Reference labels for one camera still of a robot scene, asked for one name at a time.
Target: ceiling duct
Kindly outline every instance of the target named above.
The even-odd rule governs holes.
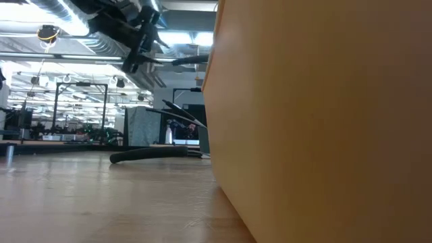
[[[64,23],[62,29],[71,35],[86,35],[88,33],[87,19],[88,16],[78,9],[70,0],[29,0],[48,14],[52,14]],[[123,49],[113,40],[95,34],[96,39],[79,40],[80,43],[87,46],[97,55],[121,56],[125,55]]]
[[[71,35],[86,35],[88,33],[87,20],[91,18],[86,13],[78,9],[70,0],[28,0],[30,4],[36,5],[48,14],[57,16],[61,22],[66,23],[60,26],[64,31]],[[96,37],[92,40],[78,40],[80,43],[88,47],[97,55],[125,57],[125,51],[114,40],[103,36],[102,34],[94,34]],[[147,90],[153,90],[154,84],[151,79],[138,72],[137,74],[126,74],[126,76],[137,85],[137,87]]]

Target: pipe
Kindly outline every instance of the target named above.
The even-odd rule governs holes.
[[[0,37],[12,37],[12,38],[37,38],[37,34],[33,33],[19,33],[19,32],[2,32]],[[99,37],[93,36],[71,36],[71,35],[58,35],[57,38],[76,40],[76,41],[97,41]]]
[[[70,0],[28,0],[48,14],[57,16],[60,26],[68,34],[86,36],[88,34],[88,16]],[[95,34],[97,40],[79,40],[97,55],[125,56],[125,52],[113,40]]]

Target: ceiling light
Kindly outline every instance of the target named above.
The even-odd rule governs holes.
[[[194,39],[194,44],[210,47],[213,45],[213,33],[199,32]]]
[[[124,107],[138,107],[138,106],[143,106],[143,107],[149,107],[151,108],[151,105],[148,104],[121,104]]]
[[[19,22],[53,23],[55,16],[45,13],[35,5],[5,3],[1,4],[0,20]]]
[[[123,78],[119,78],[117,79],[117,85],[118,88],[124,88],[124,79]]]
[[[74,94],[72,94],[72,96],[75,99],[87,99],[87,96],[85,94],[79,93],[79,92],[75,92]]]
[[[3,57],[26,57],[26,58],[55,58],[52,54],[40,54],[40,53],[12,53],[7,51],[1,51],[0,55]]]
[[[99,124],[101,121],[87,121],[88,124]]]
[[[104,79],[109,79],[108,76],[123,76],[124,73],[117,68],[109,64],[83,64],[83,63],[62,63],[61,64],[66,70],[66,73],[86,74],[86,75],[100,75],[106,76]]]
[[[173,57],[156,57],[156,58],[153,58],[153,59],[156,60],[156,61],[160,61],[162,63],[170,63],[170,62],[176,60],[177,58],[173,58]]]
[[[97,61],[122,60],[122,57],[103,57],[103,56],[96,56],[96,55],[62,55],[62,57],[68,59],[89,59],[89,60],[97,60]]]
[[[160,31],[158,34],[161,40],[164,43],[167,43],[168,45],[192,43],[192,39],[190,38],[190,35],[187,32]]]
[[[104,92],[88,92],[89,95],[104,95]],[[126,95],[124,93],[109,92],[107,95]]]
[[[90,100],[92,100],[92,101],[97,101],[97,102],[103,102],[102,100],[100,100],[100,99],[96,99],[96,98],[94,98],[94,97],[87,97],[88,99],[90,99]]]
[[[51,117],[49,114],[33,114],[33,116],[43,116],[43,117]]]
[[[151,5],[156,11],[159,11],[159,6],[157,5],[156,0],[151,0]]]

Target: ceiling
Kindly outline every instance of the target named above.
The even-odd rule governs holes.
[[[151,55],[158,58],[179,58],[191,55],[209,54],[213,44],[213,27],[215,23],[215,11],[217,1],[194,1],[194,0],[134,0],[135,4],[152,5],[162,11],[165,26],[159,27],[159,35],[170,48],[160,47],[154,44]],[[82,13],[76,13],[76,9],[70,5],[73,13],[82,17]],[[58,40],[50,48],[41,43],[36,37],[36,31],[43,24],[59,26],[63,31]],[[95,51],[92,43],[103,40],[108,46],[115,48],[120,57],[128,53],[128,48],[106,36],[94,35],[90,37],[71,36],[71,32],[79,32],[81,27],[71,26],[70,23],[62,22],[58,16],[46,12],[33,4],[4,3],[0,0],[0,52],[14,53],[56,53],[72,55],[100,55],[102,52]],[[156,88],[193,88],[196,87],[196,79],[203,79],[207,65],[183,65],[173,67],[171,64],[149,65],[140,67],[137,74],[127,75],[119,70],[118,64],[100,64],[97,61],[89,63],[68,63],[68,61],[27,58],[23,55],[21,59],[6,58],[0,53],[0,66],[12,70],[9,103],[10,107],[18,108],[27,102],[28,107],[38,109],[40,114],[48,117],[52,112],[55,98],[56,83],[58,82],[90,82],[91,84],[108,85],[108,118],[119,111],[121,106],[153,105],[153,91]],[[33,85],[31,78],[40,72],[40,84]],[[124,79],[125,87],[116,86],[118,79]],[[28,97],[32,91],[34,97]],[[59,108],[73,111],[70,104],[78,107],[88,107],[87,116],[101,115],[100,106],[103,104],[103,87],[77,87],[71,85],[61,86],[59,95]],[[145,99],[139,101],[138,95],[142,94]]]

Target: metal frame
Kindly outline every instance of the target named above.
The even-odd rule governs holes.
[[[55,100],[54,100],[54,112],[53,112],[53,126],[51,127],[52,130],[54,130],[55,127],[55,120],[57,119],[57,105],[59,102],[59,88],[61,85],[77,85],[77,83],[65,83],[65,82],[59,82],[57,83],[57,88],[55,89]],[[107,96],[108,96],[108,84],[89,84],[89,86],[104,86],[105,87],[105,94],[103,98],[103,113],[102,113],[102,126],[101,130],[105,127],[105,114],[107,111]]]

